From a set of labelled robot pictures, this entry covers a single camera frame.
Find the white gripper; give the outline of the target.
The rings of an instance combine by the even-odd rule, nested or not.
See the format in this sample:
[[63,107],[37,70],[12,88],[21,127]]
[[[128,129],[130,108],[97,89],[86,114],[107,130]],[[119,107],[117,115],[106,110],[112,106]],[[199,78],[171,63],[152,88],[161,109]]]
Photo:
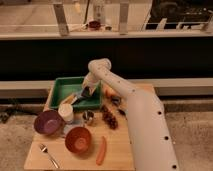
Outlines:
[[83,99],[87,99],[91,97],[91,92],[94,92],[100,83],[100,80],[96,78],[92,73],[88,73],[84,77],[84,81],[82,83],[82,87],[84,88],[81,92],[81,97]]

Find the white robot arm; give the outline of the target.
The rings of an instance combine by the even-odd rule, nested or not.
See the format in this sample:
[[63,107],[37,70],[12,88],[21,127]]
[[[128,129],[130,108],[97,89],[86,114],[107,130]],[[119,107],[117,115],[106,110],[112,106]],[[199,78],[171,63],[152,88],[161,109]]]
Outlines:
[[83,86],[93,92],[103,81],[126,100],[135,171],[180,171],[161,100],[155,93],[114,74],[111,67],[107,58],[90,61]]

